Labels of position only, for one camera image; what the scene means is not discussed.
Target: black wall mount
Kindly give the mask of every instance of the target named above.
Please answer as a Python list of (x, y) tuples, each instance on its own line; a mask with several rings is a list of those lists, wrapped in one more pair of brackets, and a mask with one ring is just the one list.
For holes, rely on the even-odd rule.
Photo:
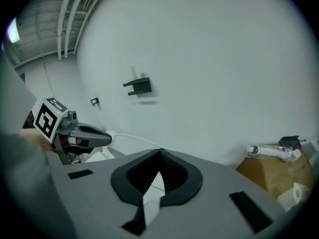
[(128, 93), (129, 96), (152, 92), (149, 78), (141, 78), (131, 82), (124, 83), (123, 87), (131, 86), (131, 85), (133, 85), (134, 91), (129, 92)]
[(98, 98), (94, 98), (94, 99), (92, 99), (92, 100), (90, 100), (91, 101), (91, 104), (95, 107), (95, 105), (96, 104), (99, 104), (100, 103), (100, 101), (99, 101), (99, 99)]

